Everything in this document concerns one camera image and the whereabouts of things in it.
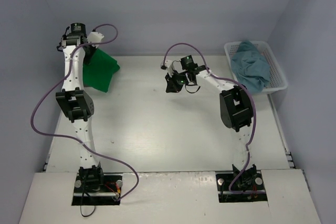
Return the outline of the green t shirt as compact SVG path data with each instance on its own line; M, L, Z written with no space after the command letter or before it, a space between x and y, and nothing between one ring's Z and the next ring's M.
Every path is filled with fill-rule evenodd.
M120 70L118 62L104 51L97 49L89 64L83 64L83 83L107 93L115 73Z

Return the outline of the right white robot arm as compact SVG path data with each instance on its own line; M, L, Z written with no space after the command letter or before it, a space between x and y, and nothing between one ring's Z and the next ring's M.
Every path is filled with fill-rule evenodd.
M222 123L231 130L233 138L233 184L245 188L251 182L251 175L245 169L249 151L246 144L253 131L253 107L246 92L237 84L219 80L205 65L196 64L192 56L179 60L182 72L174 68L174 61L164 60L161 69L166 71L166 92L179 93L183 87L198 86L207 88L219 95L219 111Z

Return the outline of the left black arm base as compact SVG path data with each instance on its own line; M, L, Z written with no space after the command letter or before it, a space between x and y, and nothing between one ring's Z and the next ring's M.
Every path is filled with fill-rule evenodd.
M99 166L79 168L74 184L73 206L118 206L121 203L122 175L104 173Z

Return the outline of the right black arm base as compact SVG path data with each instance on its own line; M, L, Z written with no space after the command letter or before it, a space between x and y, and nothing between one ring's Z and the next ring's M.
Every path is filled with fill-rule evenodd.
M232 172L215 174L219 203L268 201L261 171L257 170L256 165L244 171L229 189L238 174L239 170L235 166Z

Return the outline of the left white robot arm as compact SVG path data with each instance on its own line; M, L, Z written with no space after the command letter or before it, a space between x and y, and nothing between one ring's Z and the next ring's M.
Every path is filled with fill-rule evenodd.
M94 104L83 85L83 62L88 52L86 26L72 23L62 36L60 48L64 54L65 76L61 91L56 93L63 114L71 122L76 138L79 139L79 179L92 192L105 186L100 162L88 151L94 151L92 116Z

